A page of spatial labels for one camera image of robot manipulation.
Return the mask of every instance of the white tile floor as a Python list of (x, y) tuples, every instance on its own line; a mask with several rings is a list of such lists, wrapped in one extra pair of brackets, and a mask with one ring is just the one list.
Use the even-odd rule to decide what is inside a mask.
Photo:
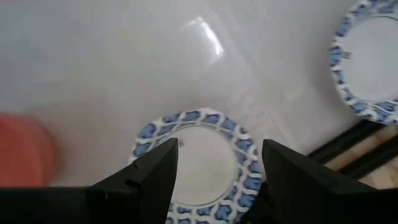
[(208, 106), (307, 154), (356, 122), (328, 71), (355, 0), (0, 1), (0, 110), (57, 138), (54, 184), (126, 165), (146, 122)]

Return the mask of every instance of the blue patterned plate rim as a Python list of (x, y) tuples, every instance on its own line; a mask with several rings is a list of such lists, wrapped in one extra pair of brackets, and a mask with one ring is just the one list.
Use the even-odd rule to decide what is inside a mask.
[(388, 100), (369, 101), (358, 98), (345, 82), (341, 61), (349, 57), (344, 51), (347, 33), (355, 24), (370, 17), (391, 17), (397, 20), (398, 0), (362, 0), (343, 18), (330, 47), (330, 70), (341, 99), (356, 115), (382, 124), (398, 123), (398, 96)]
[(201, 206), (172, 199), (166, 223), (232, 223), (249, 210), (262, 182), (256, 145), (249, 133), (223, 113), (211, 109), (180, 111), (148, 123), (135, 140), (129, 164), (183, 128), (203, 126), (222, 135), (236, 155), (236, 178), (221, 198)]

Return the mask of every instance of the orange bowl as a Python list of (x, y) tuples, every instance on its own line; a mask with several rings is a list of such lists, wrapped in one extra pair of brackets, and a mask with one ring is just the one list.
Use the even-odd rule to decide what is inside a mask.
[(35, 121), (0, 113), (0, 187), (40, 187), (55, 175), (55, 146)]

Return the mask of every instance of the plate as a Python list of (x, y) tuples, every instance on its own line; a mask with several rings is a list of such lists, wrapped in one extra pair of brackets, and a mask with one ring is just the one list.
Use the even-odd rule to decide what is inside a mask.
[(398, 121), (398, 1), (365, 0), (343, 18), (330, 49), (330, 68), (343, 101), (356, 115)]
[(262, 182), (248, 132), (211, 108), (178, 112), (144, 127), (129, 163), (168, 138), (178, 138), (178, 167), (166, 223), (239, 221)]

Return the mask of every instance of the white plate center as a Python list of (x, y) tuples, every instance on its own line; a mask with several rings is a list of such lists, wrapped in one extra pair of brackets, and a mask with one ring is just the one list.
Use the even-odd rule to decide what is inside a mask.
[(176, 131), (177, 179), (173, 200), (185, 205), (204, 205), (228, 191), (236, 176), (233, 148), (215, 131), (189, 127)]
[(364, 100), (386, 100), (398, 93), (398, 21), (375, 17), (356, 24), (345, 38), (345, 82)]

